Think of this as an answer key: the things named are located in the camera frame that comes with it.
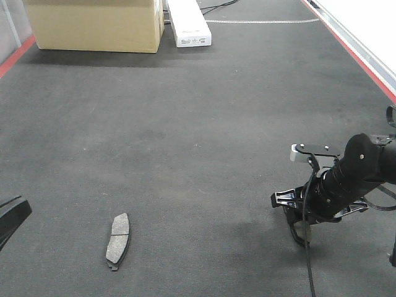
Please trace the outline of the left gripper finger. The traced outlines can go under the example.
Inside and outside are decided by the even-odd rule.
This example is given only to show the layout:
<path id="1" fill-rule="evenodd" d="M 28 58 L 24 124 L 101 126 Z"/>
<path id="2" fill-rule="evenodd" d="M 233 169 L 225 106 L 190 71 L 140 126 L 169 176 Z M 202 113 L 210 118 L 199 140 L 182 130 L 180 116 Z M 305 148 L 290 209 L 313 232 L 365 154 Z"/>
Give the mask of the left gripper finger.
<path id="1" fill-rule="evenodd" d="M 31 213 L 29 201 L 22 196 L 1 201 L 1 249 Z"/>

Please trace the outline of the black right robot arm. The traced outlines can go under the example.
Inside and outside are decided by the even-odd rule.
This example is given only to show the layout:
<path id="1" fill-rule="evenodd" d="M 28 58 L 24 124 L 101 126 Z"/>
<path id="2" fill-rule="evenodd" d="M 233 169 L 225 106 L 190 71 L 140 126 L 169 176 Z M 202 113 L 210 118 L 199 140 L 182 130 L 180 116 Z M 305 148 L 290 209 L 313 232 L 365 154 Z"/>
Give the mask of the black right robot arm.
<path id="1" fill-rule="evenodd" d="M 271 195 L 272 207 L 282 207 L 294 241 L 310 242 L 311 225 L 338 223 L 342 217 L 364 212 L 371 203 L 364 197 L 374 189 L 386 192 L 395 184 L 395 136 L 357 134 L 345 152 L 328 145 L 293 144 L 291 161 L 312 167 L 309 181 Z"/>

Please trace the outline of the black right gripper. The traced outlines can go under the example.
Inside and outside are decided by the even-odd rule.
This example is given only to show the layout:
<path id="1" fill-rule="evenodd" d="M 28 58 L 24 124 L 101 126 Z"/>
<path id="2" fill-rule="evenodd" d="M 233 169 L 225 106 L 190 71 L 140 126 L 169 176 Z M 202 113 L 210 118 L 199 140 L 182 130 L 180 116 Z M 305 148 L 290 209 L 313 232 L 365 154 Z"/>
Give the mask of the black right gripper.
<path id="1" fill-rule="evenodd" d="M 329 169 L 304 186 L 273 193 L 272 207 L 283 208 L 293 240 L 304 247 L 311 242 L 310 225 L 338 223 L 346 215 L 367 211 L 364 195 L 357 188 L 347 190 L 346 185 L 339 171 Z"/>

